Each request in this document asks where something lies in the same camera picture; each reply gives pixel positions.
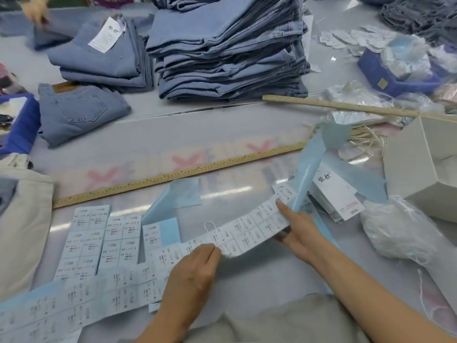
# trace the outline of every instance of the white hang tag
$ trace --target white hang tag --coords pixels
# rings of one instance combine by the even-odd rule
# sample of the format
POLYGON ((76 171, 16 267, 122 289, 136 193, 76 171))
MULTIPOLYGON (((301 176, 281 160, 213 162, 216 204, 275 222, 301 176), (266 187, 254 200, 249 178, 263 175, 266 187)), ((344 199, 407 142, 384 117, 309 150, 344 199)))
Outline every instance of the white hang tag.
POLYGON ((105 54, 121 37, 123 29, 117 21, 109 17, 100 32, 89 42, 89 46, 105 54))
POLYGON ((357 190, 327 165, 320 164, 313 182, 344 220, 352 218, 365 209, 354 196, 357 190))

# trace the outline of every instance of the jeans back pocket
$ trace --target jeans back pocket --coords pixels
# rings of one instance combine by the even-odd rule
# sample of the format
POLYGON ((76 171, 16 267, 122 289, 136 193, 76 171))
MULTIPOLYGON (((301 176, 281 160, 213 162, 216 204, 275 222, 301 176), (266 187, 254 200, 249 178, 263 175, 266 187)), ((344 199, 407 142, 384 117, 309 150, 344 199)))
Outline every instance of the jeans back pocket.
POLYGON ((54 100, 53 105, 70 122, 96 121, 108 109, 108 105, 96 95, 54 100))

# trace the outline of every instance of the stack of jeans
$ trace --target stack of jeans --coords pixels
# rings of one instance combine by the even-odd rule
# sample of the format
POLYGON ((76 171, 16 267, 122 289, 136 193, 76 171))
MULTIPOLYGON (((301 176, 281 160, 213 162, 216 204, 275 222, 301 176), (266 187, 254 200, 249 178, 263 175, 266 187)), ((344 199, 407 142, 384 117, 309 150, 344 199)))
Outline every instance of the stack of jeans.
POLYGON ((163 10, 175 10, 178 12, 187 12, 197 9, 198 7, 217 2, 219 0, 151 0, 157 8, 163 10))
POLYGON ((56 93, 49 84, 38 86, 41 130, 49 148, 87 133, 109 121, 128 115, 131 107, 117 91, 106 87, 79 86, 56 93))
POLYGON ((100 19, 85 22, 72 41, 47 51, 49 61, 60 66, 62 78, 101 84, 126 93, 154 89, 146 38, 138 34, 133 19, 119 15, 118 20, 125 25, 125 32, 106 53, 88 45, 104 24, 100 19))
POLYGON ((396 31, 457 48, 457 0, 396 0, 379 15, 396 31))
POLYGON ((303 1, 220 0, 186 13, 159 10, 146 49, 156 58, 160 98, 306 96, 303 1))

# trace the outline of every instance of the cardboard box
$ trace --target cardboard box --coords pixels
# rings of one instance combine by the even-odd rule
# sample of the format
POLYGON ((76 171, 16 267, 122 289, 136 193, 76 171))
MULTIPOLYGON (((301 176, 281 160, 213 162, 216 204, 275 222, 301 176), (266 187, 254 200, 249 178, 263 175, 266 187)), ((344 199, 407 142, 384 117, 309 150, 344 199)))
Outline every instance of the cardboard box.
POLYGON ((416 118, 384 150, 388 195, 457 222, 457 121, 416 118))

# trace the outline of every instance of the measuring ruler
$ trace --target measuring ruler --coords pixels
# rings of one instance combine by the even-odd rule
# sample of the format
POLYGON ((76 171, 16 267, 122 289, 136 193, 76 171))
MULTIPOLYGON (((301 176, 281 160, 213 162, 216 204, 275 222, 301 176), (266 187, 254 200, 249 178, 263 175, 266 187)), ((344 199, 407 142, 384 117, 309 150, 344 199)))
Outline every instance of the measuring ruler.
POLYGON ((455 116, 443 115, 438 112, 422 113, 419 111, 411 111, 411 110, 406 110, 406 109, 355 105, 353 103, 324 101, 324 100, 316 100, 316 99, 301 98, 301 97, 264 95, 262 97, 262 100, 271 101, 271 102, 296 103, 296 104, 300 104, 300 105, 308 105, 308 106, 315 106, 315 107, 334 108, 334 109, 340 109, 340 110, 344 110, 344 111, 357 111, 357 112, 373 113, 373 114, 378 114, 378 115, 382 115, 382 116, 407 116, 407 117, 411 117, 411 118, 423 116, 423 117, 442 119, 442 120, 448 120, 448 121, 457 121, 457 117, 455 117, 455 116))
POLYGON ((93 190, 89 192, 84 192, 82 194, 67 196, 63 198, 58 198, 53 201, 53 209, 72 206, 74 204, 83 203, 87 201, 96 200, 98 198, 104 198, 108 196, 113 196, 117 194, 122 194, 124 192, 129 192, 133 190, 142 189, 145 187, 152 187, 157 184, 171 182, 175 179, 188 178, 192 176, 197 176, 202 173, 208 173, 216 170, 221 170, 223 168, 232 167, 236 165, 245 164, 247 162, 266 159, 271 156, 290 153, 295 150, 303 149, 306 145, 306 142, 299 142, 291 145, 284 145, 282 147, 266 150, 263 152, 252 153, 243 156, 237 156, 234 158, 221 160, 213 162, 206 165, 201 165, 197 167, 188 168, 182 171, 171 172, 166 174, 160 174, 151 178, 146 178, 140 181, 134 181, 126 184, 118 184, 113 187, 106 187, 98 190, 93 190))

